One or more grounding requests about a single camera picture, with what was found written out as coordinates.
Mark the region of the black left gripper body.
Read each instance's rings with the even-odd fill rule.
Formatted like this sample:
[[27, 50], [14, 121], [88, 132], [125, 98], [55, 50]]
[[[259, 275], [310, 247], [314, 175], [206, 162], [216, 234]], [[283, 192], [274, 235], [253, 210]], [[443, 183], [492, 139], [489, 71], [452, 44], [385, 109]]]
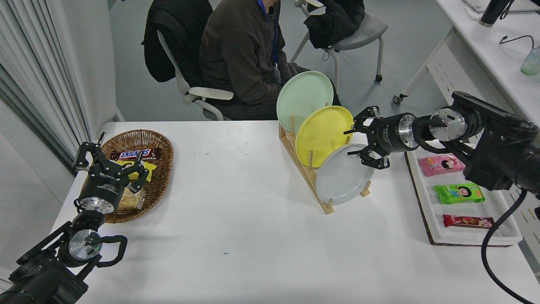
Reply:
[[127, 187], [127, 177], [119, 177], [115, 173], [89, 172], [79, 196], [81, 205], [87, 204], [91, 198], [101, 199], [111, 205], [118, 205]]

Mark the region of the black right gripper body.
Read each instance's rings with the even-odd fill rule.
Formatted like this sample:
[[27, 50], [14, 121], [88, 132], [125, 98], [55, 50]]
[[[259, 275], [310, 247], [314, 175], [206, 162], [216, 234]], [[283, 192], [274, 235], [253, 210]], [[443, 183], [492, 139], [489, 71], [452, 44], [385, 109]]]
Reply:
[[368, 127], [370, 130], [367, 133], [367, 139], [376, 154], [387, 156], [391, 153], [407, 151], [407, 145], [399, 134], [399, 126], [403, 117], [405, 114], [386, 118], [377, 117], [372, 120]]

